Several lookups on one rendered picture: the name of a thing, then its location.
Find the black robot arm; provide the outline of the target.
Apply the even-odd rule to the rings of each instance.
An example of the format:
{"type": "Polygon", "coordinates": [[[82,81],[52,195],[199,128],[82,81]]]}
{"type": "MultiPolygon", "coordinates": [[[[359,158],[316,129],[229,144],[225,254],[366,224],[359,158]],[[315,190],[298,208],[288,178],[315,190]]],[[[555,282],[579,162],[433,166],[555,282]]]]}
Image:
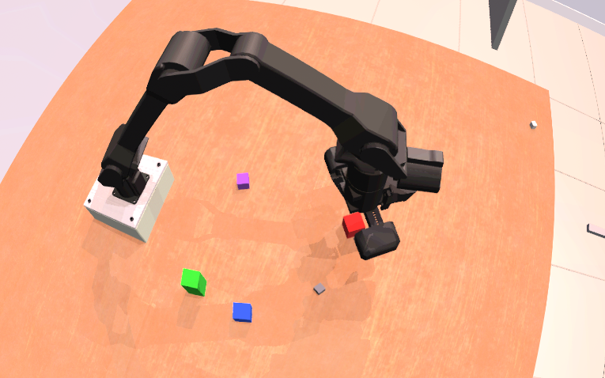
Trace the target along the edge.
{"type": "Polygon", "coordinates": [[[388,178],[391,187],[381,210],[417,191],[439,193],[444,153],[406,146],[406,128],[391,104],[348,90],[262,33],[221,28],[180,30],[172,36],[130,118],[115,130],[97,181],[114,187],[115,197],[138,203],[150,179],[138,169],[146,135],[167,105],[247,80],[329,126],[337,138],[335,162],[348,164],[347,178],[359,191],[378,191],[388,178]],[[231,54],[205,65],[216,50],[231,54]]]}

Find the blue cube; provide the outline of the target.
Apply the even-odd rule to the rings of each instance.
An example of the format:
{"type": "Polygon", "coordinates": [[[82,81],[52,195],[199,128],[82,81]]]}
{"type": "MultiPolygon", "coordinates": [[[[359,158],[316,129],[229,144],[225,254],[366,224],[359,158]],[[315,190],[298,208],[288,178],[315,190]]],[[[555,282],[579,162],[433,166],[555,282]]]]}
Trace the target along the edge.
{"type": "Polygon", "coordinates": [[[249,303],[233,302],[233,320],[236,322],[249,322],[252,319],[252,306],[249,303]]]}

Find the green block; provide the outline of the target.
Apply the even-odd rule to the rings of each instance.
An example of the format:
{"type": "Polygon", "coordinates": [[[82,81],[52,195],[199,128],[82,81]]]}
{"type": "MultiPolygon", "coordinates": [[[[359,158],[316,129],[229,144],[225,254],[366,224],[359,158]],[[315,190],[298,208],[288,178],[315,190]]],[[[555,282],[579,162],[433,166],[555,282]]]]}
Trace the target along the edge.
{"type": "Polygon", "coordinates": [[[194,291],[196,293],[202,292],[203,275],[200,271],[183,268],[181,280],[180,284],[185,290],[194,291]]]}
{"type": "Polygon", "coordinates": [[[206,294],[205,294],[205,291],[206,291],[206,283],[207,283],[207,280],[206,280],[206,279],[205,279],[205,277],[203,276],[203,284],[202,284],[202,292],[201,292],[201,293],[196,293],[196,292],[194,292],[194,291],[190,291],[190,290],[186,290],[186,291],[187,291],[187,292],[189,292],[189,293],[191,293],[191,294],[193,294],[193,295],[198,295],[198,296],[203,296],[203,297],[204,297],[204,296],[206,295],[206,294]]]}

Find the red block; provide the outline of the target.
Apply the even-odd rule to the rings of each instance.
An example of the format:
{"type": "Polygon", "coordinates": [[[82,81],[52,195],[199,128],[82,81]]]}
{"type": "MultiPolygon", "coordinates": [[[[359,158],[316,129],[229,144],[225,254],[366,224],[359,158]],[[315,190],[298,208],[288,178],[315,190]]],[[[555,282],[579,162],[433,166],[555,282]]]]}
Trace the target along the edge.
{"type": "Polygon", "coordinates": [[[342,218],[342,227],[345,231],[346,238],[352,238],[357,232],[365,229],[365,224],[362,220],[361,213],[356,212],[354,214],[345,216],[342,218]]]}

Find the small purple block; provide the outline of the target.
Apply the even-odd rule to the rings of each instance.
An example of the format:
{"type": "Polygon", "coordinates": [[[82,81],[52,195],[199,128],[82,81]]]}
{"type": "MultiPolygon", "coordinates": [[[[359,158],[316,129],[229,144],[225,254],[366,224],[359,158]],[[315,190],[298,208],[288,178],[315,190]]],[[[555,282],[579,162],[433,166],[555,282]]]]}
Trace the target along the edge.
{"type": "Polygon", "coordinates": [[[237,186],[239,190],[250,189],[248,172],[237,173],[237,186]]]}

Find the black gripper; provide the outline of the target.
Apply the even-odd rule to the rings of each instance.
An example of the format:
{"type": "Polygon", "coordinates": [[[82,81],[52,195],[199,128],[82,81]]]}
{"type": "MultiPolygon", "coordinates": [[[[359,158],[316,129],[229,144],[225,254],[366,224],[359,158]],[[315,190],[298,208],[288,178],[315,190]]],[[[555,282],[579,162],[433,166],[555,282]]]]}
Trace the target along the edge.
{"type": "Polygon", "coordinates": [[[390,251],[395,251],[400,243],[397,229],[393,221],[384,222],[382,220],[378,208],[378,205],[381,205],[383,201],[384,192],[391,187],[388,178],[384,186],[378,191],[359,191],[351,185],[347,178],[348,164],[335,162],[335,146],[325,151],[324,160],[332,181],[344,198],[349,213],[363,213],[369,226],[354,235],[354,242],[361,259],[369,260],[390,251]]]}

